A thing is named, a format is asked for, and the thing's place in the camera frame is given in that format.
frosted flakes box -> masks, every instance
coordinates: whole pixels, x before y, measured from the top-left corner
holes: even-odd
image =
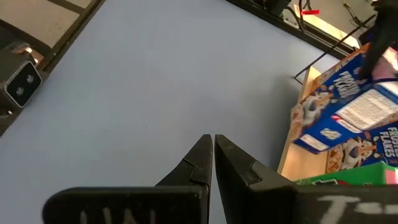
[[[397,169],[384,162],[298,180],[299,185],[384,185],[398,184]]]
[[[368,46],[317,77],[311,94],[292,109],[293,143],[312,153],[335,147],[398,115],[397,52],[388,49],[360,80]]]
[[[398,167],[398,121],[365,131],[328,152],[326,173],[383,161]]]

blue table surface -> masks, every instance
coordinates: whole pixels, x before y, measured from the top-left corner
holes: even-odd
[[[1,223],[42,223],[69,187],[154,185],[205,133],[275,169],[320,54],[224,0],[107,0],[0,138]],[[210,212],[225,223],[214,171]]]

metal rod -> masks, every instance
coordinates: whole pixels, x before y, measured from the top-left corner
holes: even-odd
[[[336,48],[337,46],[339,46],[344,40],[346,40],[349,36],[353,35],[356,31],[358,31],[360,28],[362,28],[365,24],[367,24],[370,20],[372,20],[376,15],[373,14],[371,17],[369,17],[368,19],[366,19],[360,26],[357,26],[355,29],[353,29],[350,33],[348,33],[345,37],[343,37],[339,42],[335,43],[333,46],[331,46],[327,51],[325,51],[323,54],[321,54],[321,56],[319,56],[317,59],[315,59],[313,62],[311,62],[309,65],[307,65],[303,70],[301,70],[300,72],[298,72],[298,74],[296,74],[294,76],[294,78],[297,78],[301,73],[303,73],[304,71],[306,71],[307,69],[309,69],[313,64],[317,63],[321,58],[323,58],[325,55],[327,55],[328,53],[330,53],[334,48]]]

frosted flakes logo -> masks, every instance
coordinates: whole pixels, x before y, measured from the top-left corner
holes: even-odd
[[[323,129],[320,133],[329,140],[335,140],[340,138],[341,136],[341,134],[338,131],[333,131],[328,128]]]

